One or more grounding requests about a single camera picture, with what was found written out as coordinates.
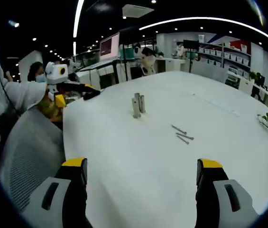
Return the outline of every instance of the ceiling light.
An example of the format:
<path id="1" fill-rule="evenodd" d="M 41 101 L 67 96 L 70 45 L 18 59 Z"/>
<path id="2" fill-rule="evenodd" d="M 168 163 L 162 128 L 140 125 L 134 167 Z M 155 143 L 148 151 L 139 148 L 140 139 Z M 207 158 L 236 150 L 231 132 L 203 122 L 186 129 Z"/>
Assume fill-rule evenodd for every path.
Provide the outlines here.
<path id="1" fill-rule="evenodd" d="M 79 19 L 80 19 L 80 14 L 81 14 L 81 9 L 83 6 L 84 0 L 79 0 L 77 9 L 76 9 L 76 15 L 75 15 L 75 22 L 74 22 L 74 32 L 73 32 L 73 37 L 77 37 L 77 32 L 78 32 L 78 24 L 79 24 Z"/>
<path id="2" fill-rule="evenodd" d="M 76 42 L 73 43 L 73 55 L 76 55 Z"/>
<path id="3" fill-rule="evenodd" d="M 249 29 L 252 29 L 262 35 L 264 35 L 265 37 L 268 38 L 268 34 L 267 33 L 264 33 L 263 31 L 257 29 L 257 28 L 254 28 L 250 25 L 246 25 L 246 24 L 243 24 L 241 22 L 237 22 L 237 21 L 234 21 L 234 20 L 229 20 L 229 19 L 222 19 L 222 18 L 211 18 L 211 17 L 191 17 L 191 18 L 178 18 L 178 19 L 171 19 L 171 20 L 165 20 L 165 21 L 162 21 L 162 22 L 158 22 L 158 23 L 155 23 L 155 24 L 151 24 L 151 25 L 147 25 L 147 26 L 144 26 L 144 27 L 141 27 L 139 28 L 139 30 L 144 30 L 144 29 L 147 29 L 147 28 L 150 28 L 150 27 L 153 27 L 153 26 L 156 26 L 156 25 L 162 25 L 162 24 L 165 24 L 165 23 L 169 23 L 169 22 L 174 22 L 174 21 L 181 21 L 181 20 L 197 20 L 197 19 L 202 19 L 202 20 L 219 20 L 219 21 L 225 21 L 225 22 L 230 22 L 230 23 L 233 23 L 233 24 L 237 24 L 237 25 L 241 25 L 241 26 L 244 26 L 244 27 L 247 27 Z"/>

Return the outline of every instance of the computer screen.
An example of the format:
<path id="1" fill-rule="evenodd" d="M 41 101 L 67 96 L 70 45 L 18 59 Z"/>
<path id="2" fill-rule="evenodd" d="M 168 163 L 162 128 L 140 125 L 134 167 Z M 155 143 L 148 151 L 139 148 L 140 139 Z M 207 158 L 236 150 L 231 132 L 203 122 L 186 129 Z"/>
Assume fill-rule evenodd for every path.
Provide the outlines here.
<path id="1" fill-rule="evenodd" d="M 100 61 L 118 56 L 119 36 L 117 33 L 100 42 Z"/>

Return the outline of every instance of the black ceiling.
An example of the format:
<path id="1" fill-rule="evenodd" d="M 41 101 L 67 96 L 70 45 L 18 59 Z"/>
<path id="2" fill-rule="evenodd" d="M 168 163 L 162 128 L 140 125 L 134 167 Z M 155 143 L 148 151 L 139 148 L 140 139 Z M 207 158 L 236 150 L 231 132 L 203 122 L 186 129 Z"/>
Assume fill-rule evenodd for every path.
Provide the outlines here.
<path id="1" fill-rule="evenodd" d="M 78 26 L 78 34 L 73 38 L 74 18 L 78 0 L 34 0 L 21 1 L 7 5 L 5 16 L 20 23 L 20 27 L 13 28 L 6 24 L 2 45 L 2 56 L 18 57 L 9 60 L 14 64 L 34 49 L 40 50 L 43 56 L 51 61 L 57 60 L 54 52 L 62 57 L 73 53 L 73 42 L 76 41 L 77 53 L 84 52 L 87 47 L 98 44 L 101 36 L 108 37 L 125 29 L 124 42 L 137 42 L 145 38 L 155 37 L 155 31 L 162 33 L 179 31 L 200 31 L 220 33 L 249 40 L 254 43 L 262 42 L 268 50 L 268 38 L 243 26 L 232 23 L 212 20 L 191 20 L 171 22 L 164 25 L 139 31 L 139 28 L 156 22 L 183 17 L 207 16 L 239 21 L 256 27 L 268 33 L 268 1 L 257 1 L 266 16 L 266 23 L 261 25 L 256 13 L 251 9 L 248 1 L 251 0 L 84 0 Z M 134 4 L 153 8 L 154 11 L 139 18 L 122 18 L 122 7 Z"/>

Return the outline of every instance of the white desk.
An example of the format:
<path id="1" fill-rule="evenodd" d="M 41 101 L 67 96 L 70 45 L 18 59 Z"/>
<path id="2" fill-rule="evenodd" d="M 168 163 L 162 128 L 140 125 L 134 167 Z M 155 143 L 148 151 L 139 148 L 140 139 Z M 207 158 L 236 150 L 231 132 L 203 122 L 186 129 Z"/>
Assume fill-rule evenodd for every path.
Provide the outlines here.
<path id="1" fill-rule="evenodd" d="M 165 61 L 166 72 L 169 71 L 184 71 L 185 60 L 176 58 L 156 58 L 155 71 L 158 72 L 158 62 Z"/>
<path id="2" fill-rule="evenodd" d="M 132 117 L 134 93 L 146 114 Z M 98 228 L 194 227 L 197 159 L 220 162 L 262 213 L 268 206 L 268 108 L 214 80 L 168 72 L 106 88 L 64 110 L 67 159 L 88 158 L 86 216 Z M 195 138 L 189 145 L 173 124 Z"/>
<path id="3" fill-rule="evenodd" d="M 258 88 L 261 92 L 265 94 L 264 100 L 265 100 L 265 105 L 268 107 L 268 91 L 265 90 L 264 88 L 253 84 L 251 81 L 247 80 L 243 76 L 237 75 L 231 71 L 228 71 L 228 75 L 232 75 L 234 77 L 237 77 L 240 79 L 240 85 L 239 85 L 239 90 L 243 91 L 244 93 L 251 95 L 252 94 L 252 89 L 253 87 Z"/>

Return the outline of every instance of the chair backrest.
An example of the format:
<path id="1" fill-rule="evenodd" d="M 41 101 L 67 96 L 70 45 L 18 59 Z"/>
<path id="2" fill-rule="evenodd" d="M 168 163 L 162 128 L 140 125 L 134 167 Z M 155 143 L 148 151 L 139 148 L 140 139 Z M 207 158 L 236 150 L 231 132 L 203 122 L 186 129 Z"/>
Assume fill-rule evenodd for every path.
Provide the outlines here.
<path id="1" fill-rule="evenodd" d="M 62 131 L 37 108 L 26 111 L 11 130 L 3 150 L 0 181 L 19 212 L 30 194 L 54 177 L 65 161 Z"/>
<path id="2" fill-rule="evenodd" d="M 221 83 L 225 83 L 228 77 L 228 69 L 214 66 L 200 61 L 194 61 L 192 64 L 192 74 L 207 77 Z"/>

